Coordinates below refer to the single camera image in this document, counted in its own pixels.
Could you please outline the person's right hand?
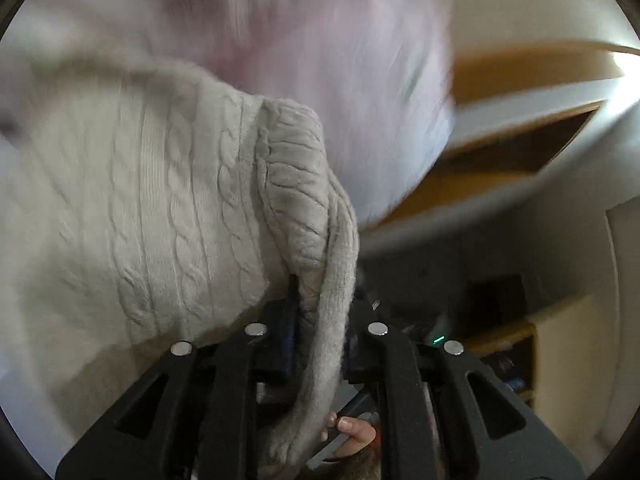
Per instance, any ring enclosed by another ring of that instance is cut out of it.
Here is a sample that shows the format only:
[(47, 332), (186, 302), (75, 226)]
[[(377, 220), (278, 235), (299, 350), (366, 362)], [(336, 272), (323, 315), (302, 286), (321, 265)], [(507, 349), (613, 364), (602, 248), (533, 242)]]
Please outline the person's right hand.
[(329, 414), (328, 430), (336, 429), (346, 440), (333, 452), (328, 466), (320, 471), (321, 479), (378, 479), (381, 475), (380, 439), (370, 422), (349, 416)]

